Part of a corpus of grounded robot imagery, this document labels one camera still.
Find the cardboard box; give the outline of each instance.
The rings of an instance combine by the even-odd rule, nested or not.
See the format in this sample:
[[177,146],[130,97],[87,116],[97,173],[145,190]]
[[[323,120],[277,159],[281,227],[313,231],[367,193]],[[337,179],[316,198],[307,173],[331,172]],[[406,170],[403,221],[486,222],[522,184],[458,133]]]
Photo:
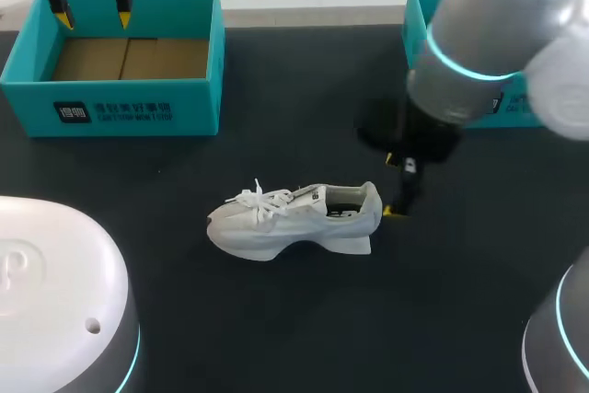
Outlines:
[[225,63],[219,0],[34,0],[0,77],[31,137],[214,135]]
[[[403,24],[403,43],[407,63],[412,69],[427,38],[427,26],[435,14],[440,0],[408,0]],[[538,127],[541,123],[527,102],[524,75],[517,75],[506,84],[502,94],[489,104],[490,113],[469,128]]]
[[206,78],[209,41],[66,39],[52,81]]

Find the dark table surface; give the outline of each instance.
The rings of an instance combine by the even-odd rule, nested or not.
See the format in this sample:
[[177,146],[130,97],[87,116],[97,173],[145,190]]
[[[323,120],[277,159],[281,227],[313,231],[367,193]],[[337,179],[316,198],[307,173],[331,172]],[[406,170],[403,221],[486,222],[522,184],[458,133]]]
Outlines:
[[[0,66],[15,37],[0,33]],[[589,243],[589,144],[469,132],[368,257],[299,244],[249,262],[206,237],[206,215],[254,178],[265,191],[371,180],[390,196],[397,176],[353,120],[406,71],[399,27],[229,30],[210,139],[30,140],[0,97],[0,194],[110,232],[149,392],[524,392],[527,319]]]

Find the white sneaker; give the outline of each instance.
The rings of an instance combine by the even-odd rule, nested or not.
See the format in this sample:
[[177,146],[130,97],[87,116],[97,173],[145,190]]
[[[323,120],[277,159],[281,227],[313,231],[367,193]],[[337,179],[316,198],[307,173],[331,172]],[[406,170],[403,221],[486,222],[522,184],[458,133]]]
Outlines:
[[371,235],[382,216],[374,184],[345,188],[315,184],[295,192],[242,191],[207,221],[211,241],[246,260],[268,261],[296,241],[350,255],[369,255]]

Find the teal box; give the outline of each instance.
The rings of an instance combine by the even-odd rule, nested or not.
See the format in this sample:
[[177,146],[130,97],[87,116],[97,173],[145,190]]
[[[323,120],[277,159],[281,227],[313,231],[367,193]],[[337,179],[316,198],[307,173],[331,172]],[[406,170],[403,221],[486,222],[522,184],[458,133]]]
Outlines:
[[[409,68],[412,69],[426,39],[426,27],[435,14],[440,0],[408,0],[403,24],[403,43]],[[469,128],[521,128],[541,126],[527,103],[527,86],[523,75],[515,76],[505,85],[500,97],[492,103],[492,111]]]
[[[215,135],[225,62],[219,0],[133,0],[123,29],[115,0],[68,0],[68,29],[34,0],[0,77],[30,137]],[[50,81],[67,37],[209,41],[206,78]]]

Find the shoe sole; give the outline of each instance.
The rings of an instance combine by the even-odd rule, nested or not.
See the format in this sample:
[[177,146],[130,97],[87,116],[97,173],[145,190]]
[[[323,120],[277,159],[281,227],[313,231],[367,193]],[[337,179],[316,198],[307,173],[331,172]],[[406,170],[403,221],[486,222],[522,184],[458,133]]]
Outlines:
[[[286,246],[276,246],[274,248],[261,250],[244,250],[244,249],[230,249],[219,246],[212,239],[211,242],[215,244],[223,252],[233,255],[234,257],[242,258],[244,260],[252,261],[272,261],[283,250],[290,247],[292,244]],[[341,253],[344,255],[370,255],[372,249],[370,247],[370,237],[359,238],[323,238],[314,241],[325,250],[333,253]]]

